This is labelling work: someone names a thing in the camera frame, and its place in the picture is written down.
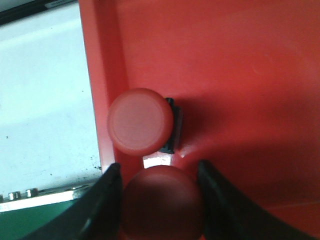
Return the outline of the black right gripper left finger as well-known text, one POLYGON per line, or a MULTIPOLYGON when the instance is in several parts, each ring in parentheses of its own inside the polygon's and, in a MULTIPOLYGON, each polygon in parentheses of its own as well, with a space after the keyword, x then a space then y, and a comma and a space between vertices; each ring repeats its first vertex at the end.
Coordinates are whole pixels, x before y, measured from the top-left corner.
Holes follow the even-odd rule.
POLYGON ((71 207, 23 240, 116 240, 121 221, 121 165, 111 164, 71 207))

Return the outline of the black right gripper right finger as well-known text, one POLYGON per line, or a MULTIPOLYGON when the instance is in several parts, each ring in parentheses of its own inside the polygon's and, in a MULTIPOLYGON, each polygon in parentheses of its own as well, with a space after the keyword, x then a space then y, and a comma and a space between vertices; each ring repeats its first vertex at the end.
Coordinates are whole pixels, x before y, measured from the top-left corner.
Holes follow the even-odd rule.
POLYGON ((312 240, 313 236, 294 228, 238 190, 208 160, 197 167, 206 240, 312 240))

